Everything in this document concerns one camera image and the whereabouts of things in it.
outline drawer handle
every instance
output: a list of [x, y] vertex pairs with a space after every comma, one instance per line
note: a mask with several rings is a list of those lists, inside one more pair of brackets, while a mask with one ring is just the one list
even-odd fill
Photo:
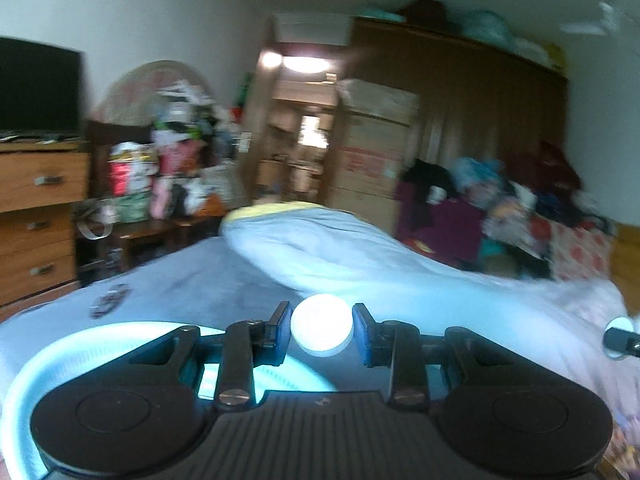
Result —
[[64, 181], [65, 177], [61, 175], [43, 175], [33, 179], [33, 183], [36, 186], [53, 186], [54, 184], [62, 184]]
[[51, 227], [51, 222], [49, 220], [45, 220], [44, 222], [31, 222], [27, 224], [27, 231], [39, 231], [40, 229], [46, 229], [47, 227]]
[[30, 270], [29, 274], [31, 276], [42, 276], [43, 274], [49, 274], [53, 270], [54, 265], [49, 264], [42, 267], [33, 267]]

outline black tv screen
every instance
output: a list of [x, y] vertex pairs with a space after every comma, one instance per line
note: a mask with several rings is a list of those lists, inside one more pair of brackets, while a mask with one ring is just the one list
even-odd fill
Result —
[[78, 132], [81, 63], [73, 50], [0, 37], [0, 136]]

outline white wall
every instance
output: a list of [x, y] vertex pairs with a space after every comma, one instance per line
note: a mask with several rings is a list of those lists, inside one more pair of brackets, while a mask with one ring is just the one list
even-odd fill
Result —
[[263, 15], [249, 0], [0, 0], [0, 35], [86, 53], [89, 105], [140, 64], [191, 65], [233, 102], [260, 50]]
[[569, 46], [566, 152], [605, 215], [640, 225], [640, 34], [576, 38]]

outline purple garment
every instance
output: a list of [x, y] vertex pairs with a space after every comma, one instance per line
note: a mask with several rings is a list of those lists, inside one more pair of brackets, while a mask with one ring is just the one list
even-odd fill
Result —
[[462, 199], [445, 200], [429, 206], [428, 218], [432, 225], [414, 228], [415, 208], [423, 204], [414, 202], [415, 186], [400, 182], [396, 188], [396, 200], [401, 201], [396, 238], [420, 240], [435, 252], [434, 260], [454, 265], [459, 260], [474, 262], [478, 258], [482, 240], [482, 211]]

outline brown wardrobe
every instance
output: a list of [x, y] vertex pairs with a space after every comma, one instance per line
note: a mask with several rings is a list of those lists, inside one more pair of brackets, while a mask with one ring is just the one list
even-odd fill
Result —
[[420, 96], [415, 151], [427, 162], [562, 146], [567, 80], [476, 41], [357, 18], [343, 77]]

